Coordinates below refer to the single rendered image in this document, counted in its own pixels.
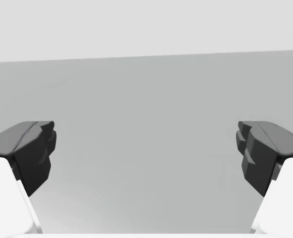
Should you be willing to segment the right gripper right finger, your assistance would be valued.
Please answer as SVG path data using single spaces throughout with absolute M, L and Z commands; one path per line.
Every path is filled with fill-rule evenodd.
M 293 133 L 267 121 L 239 121 L 245 180 L 263 197 L 251 231 L 293 234 Z

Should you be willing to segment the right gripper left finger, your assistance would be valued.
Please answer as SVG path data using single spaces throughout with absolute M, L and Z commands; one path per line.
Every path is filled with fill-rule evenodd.
M 48 179 L 53 121 L 24 121 L 0 133 L 0 234 L 41 234 L 30 196 Z

